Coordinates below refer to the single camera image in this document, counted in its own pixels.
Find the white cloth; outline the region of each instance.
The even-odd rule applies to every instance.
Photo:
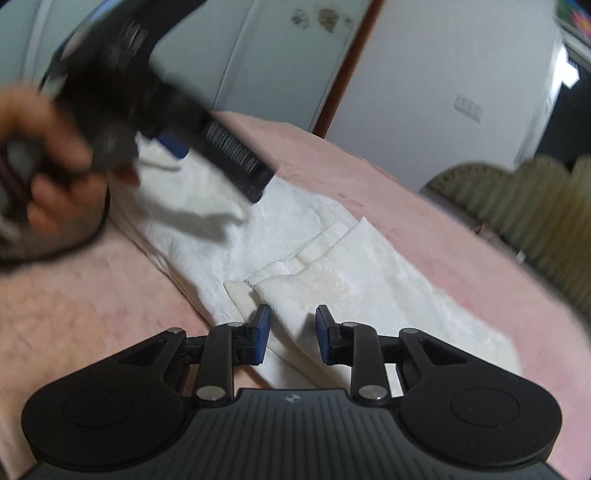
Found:
[[[141,187],[111,182],[111,218],[214,325],[242,320],[224,281],[286,257],[337,220],[355,224],[340,203],[279,178],[250,206],[198,154],[173,171],[157,142],[140,147]],[[316,386],[269,350],[256,370],[274,388]]]
[[[249,207],[191,153],[170,171],[164,150],[142,157],[142,186],[113,186],[111,215],[214,325],[248,321],[261,302],[276,316],[258,373],[274,388],[347,387],[348,367],[320,362],[314,312],[372,325],[416,327],[500,367],[519,371],[510,340],[433,287],[366,220],[338,202],[275,178]],[[392,392],[400,392],[393,366]]]

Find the wall switch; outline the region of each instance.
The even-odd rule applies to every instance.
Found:
[[[472,120],[475,122],[481,122],[484,111],[482,106],[478,105],[476,102],[462,95],[458,95],[456,98],[456,103],[454,103],[453,106],[458,112],[463,113],[469,118],[472,118]]]

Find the blue clip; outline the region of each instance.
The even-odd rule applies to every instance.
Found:
[[[189,154],[189,147],[181,142],[174,134],[168,131],[162,132],[156,137],[164,148],[166,148],[172,155],[182,160]]]
[[[249,324],[251,329],[251,339],[255,342],[254,365],[260,365],[265,358],[267,350],[267,341],[271,331],[271,307],[269,305],[260,305]]]
[[[336,327],[336,322],[328,307],[326,305],[320,305],[316,309],[316,339],[318,340],[318,347],[320,348],[320,356],[322,363],[329,364],[329,328]]]

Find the pink bedspread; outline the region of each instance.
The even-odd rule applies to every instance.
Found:
[[[284,179],[366,216],[435,285],[513,338],[524,375],[558,399],[563,431],[551,464],[591,477],[591,348],[569,309],[517,265],[396,180],[285,124],[226,119],[281,166]],[[40,386],[178,325],[204,320],[122,235],[109,227],[91,248],[0,279],[0,459],[11,477],[32,465],[20,411]],[[242,374],[240,385],[261,384]]]

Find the finger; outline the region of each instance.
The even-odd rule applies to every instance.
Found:
[[[0,138],[15,132],[41,137],[52,159],[73,173],[92,163],[92,151],[71,116],[48,97],[26,87],[0,93]]]
[[[105,202],[107,193],[107,177],[93,173],[76,180],[70,186],[72,199],[79,205],[99,207]]]
[[[113,176],[130,187],[139,187],[141,180],[139,179],[139,173],[135,167],[123,167],[113,172]]]
[[[64,221],[76,218],[83,212],[64,188],[55,185],[47,176],[36,175],[31,183],[33,201],[54,220]]]
[[[60,230],[59,224],[33,202],[27,206],[27,217],[31,226],[37,231],[57,233]]]

